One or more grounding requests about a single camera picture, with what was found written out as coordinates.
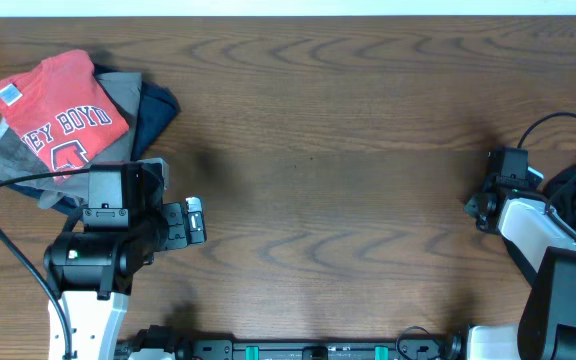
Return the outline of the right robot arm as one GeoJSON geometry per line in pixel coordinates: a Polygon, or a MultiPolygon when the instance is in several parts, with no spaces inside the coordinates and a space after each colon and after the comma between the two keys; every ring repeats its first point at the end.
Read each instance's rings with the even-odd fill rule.
{"type": "Polygon", "coordinates": [[[464,207],[479,231],[504,240],[531,287],[518,323],[468,330],[467,359],[576,360],[576,232],[539,192],[542,179],[526,150],[497,148],[464,207]]]}

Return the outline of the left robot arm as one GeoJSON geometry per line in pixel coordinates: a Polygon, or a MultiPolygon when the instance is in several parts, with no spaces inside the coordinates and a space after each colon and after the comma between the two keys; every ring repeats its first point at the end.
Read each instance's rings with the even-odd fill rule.
{"type": "Polygon", "coordinates": [[[82,210],[84,230],[64,228],[44,267],[57,303],[50,315],[50,359],[112,359],[134,275],[157,252],[207,240],[202,201],[82,210]]]}

